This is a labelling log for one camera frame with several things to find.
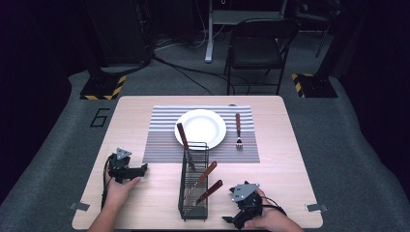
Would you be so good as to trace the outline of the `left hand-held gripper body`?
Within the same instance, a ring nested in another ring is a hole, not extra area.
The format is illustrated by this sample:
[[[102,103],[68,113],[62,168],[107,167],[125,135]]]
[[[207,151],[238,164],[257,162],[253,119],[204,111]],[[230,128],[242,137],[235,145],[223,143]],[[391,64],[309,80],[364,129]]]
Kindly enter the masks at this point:
[[[116,152],[108,158],[108,174],[117,183],[122,183],[129,179],[129,173],[132,172],[129,168],[132,153],[121,148],[117,148]]]

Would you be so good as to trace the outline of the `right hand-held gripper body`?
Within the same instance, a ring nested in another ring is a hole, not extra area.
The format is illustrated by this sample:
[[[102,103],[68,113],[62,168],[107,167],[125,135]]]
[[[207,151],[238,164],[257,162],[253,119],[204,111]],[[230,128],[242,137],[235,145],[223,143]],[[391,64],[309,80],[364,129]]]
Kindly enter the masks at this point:
[[[259,187],[259,184],[244,182],[242,185],[236,185],[230,189],[233,193],[232,201],[237,204],[239,209],[239,213],[233,217],[233,221],[246,222],[262,215],[262,199],[256,192]]]

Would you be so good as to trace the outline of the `person's left hand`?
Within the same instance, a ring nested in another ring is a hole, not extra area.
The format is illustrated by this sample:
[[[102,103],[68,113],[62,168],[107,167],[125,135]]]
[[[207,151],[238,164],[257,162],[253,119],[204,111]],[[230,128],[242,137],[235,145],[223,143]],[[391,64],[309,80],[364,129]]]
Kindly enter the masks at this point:
[[[132,189],[141,181],[141,178],[136,177],[125,184],[120,184],[106,174],[105,180],[106,199],[102,208],[110,212],[118,212],[125,204]]]

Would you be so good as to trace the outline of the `person's right hand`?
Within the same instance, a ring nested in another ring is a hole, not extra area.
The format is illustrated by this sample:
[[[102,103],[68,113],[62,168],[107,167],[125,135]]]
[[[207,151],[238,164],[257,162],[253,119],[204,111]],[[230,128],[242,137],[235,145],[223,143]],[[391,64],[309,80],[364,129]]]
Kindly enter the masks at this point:
[[[292,222],[279,210],[273,208],[272,204],[266,199],[265,193],[258,188],[256,192],[262,199],[262,215],[245,222],[244,227],[263,228],[269,232],[288,232],[292,227]]]

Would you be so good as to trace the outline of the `grey striped placemat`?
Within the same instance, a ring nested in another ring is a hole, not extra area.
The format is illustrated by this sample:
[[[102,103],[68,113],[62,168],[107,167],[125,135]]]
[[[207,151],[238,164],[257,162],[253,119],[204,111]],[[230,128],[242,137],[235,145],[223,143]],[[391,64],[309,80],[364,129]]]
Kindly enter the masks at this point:
[[[179,163],[183,159],[183,143],[175,137],[177,120],[195,109],[212,110],[224,120],[226,136],[215,148],[209,149],[209,159],[218,163],[259,163],[255,128],[248,105],[156,105],[153,108],[143,160],[149,163]],[[236,149],[236,113],[241,115],[242,151]]]

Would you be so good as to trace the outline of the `grey tape strip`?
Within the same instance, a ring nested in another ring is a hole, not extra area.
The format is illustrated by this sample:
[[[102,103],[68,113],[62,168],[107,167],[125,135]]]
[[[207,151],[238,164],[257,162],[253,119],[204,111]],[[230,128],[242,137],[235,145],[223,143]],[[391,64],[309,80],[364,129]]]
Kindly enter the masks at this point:
[[[69,208],[70,208],[71,210],[74,210],[74,211],[84,211],[84,212],[87,212],[88,209],[89,209],[89,205],[88,205],[88,204],[85,204],[85,203],[82,203],[82,202],[72,202],[71,205],[69,206]]]
[[[309,205],[306,205],[306,210],[308,212],[324,213],[324,212],[328,212],[329,208],[325,204],[309,204]]]

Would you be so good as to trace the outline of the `white round plate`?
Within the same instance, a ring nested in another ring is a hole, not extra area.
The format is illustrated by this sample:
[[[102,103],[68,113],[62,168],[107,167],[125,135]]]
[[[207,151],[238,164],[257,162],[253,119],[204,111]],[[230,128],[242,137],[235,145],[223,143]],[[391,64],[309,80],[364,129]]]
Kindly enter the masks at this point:
[[[206,143],[209,149],[215,148],[226,136],[224,120],[212,110],[195,109],[184,113],[176,122],[174,134],[180,144],[183,143],[177,125],[181,123],[186,139],[193,149],[197,143]]]

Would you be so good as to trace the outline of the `black hazard-striped stand base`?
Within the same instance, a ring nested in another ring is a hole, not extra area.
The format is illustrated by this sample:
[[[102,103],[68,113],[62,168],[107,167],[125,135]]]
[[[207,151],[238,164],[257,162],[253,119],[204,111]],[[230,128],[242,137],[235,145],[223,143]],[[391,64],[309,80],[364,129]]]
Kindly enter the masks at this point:
[[[125,75],[107,77],[103,84],[89,79],[80,92],[80,98],[90,101],[115,100],[119,96],[126,78]]]
[[[291,77],[300,98],[337,97],[337,92],[329,79],[320,79],[311,73],[292,73]]]

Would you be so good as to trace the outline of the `black equipment cabinet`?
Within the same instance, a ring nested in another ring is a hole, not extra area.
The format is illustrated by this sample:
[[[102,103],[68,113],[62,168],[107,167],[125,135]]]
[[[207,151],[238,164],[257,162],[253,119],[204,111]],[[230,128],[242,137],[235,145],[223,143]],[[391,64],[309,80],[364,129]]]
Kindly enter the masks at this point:
[[[135,73],[151,62],[151,40],[140,0],[84,0],[105,63],[124,67],[115,75]]]

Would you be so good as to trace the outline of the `black folding chair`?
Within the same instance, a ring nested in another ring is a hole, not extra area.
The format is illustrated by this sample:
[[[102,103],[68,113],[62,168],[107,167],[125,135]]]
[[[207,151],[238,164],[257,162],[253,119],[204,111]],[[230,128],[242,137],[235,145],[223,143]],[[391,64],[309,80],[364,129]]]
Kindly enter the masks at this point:
[[[275,86],[280,90],[290,45],[300,31],[300,23],[292,18],[252,18],[233,27],[227,49],[223,74],[226,76],[226,94],[235,86]],[[276,83],[233,83],[232,70],[279,71]]]

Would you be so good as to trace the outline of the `black stand pole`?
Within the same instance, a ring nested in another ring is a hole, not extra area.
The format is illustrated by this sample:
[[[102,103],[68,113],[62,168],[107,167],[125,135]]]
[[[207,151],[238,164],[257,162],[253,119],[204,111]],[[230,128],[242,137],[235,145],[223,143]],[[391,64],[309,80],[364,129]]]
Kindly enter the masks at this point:
[[[367,15],[367,3],[368,0],[341,0],[343,11],[338,16],[330,47],[315,73],[317,79],[328,79],[339,69],[340,64],[345,62]]]

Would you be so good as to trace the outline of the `upright brown-handled utensil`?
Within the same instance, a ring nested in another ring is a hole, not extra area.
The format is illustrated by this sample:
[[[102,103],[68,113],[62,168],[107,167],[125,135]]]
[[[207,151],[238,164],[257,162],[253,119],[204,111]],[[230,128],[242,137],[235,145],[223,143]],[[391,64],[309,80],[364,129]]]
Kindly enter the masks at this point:
[[[182,123],[177,123],[177,129],[178,129],[178,132],[180,134],[181,140],[183,142],[184,156],[186,158],[188,167],[189,167],[190,170],[195,171],[196,168],[195,168],[195,165],[194,165],[194,162],[193,162],[193,158],[190,154],[190,148],[189,148],[189,144],[188,144],[188,141],[187,141],[187,138],[186,138],[186,134],[185,134],[185,131],[184,131],[183,124]]]

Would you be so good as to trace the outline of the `white desk frame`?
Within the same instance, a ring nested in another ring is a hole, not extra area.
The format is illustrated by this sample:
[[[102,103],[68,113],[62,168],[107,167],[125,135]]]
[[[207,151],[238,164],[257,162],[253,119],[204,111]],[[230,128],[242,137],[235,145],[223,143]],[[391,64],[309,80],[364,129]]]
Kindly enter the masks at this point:
[[[245,11],[245,10],[215,10],[213,0],[208,0],[208,33],[207,48],[204,61],[213,61],[214,51],[214,26],[236,25],[237,23],[251,18],[281,18],[284,17],[288,0],[280,0],[280,8],[277,11]]]

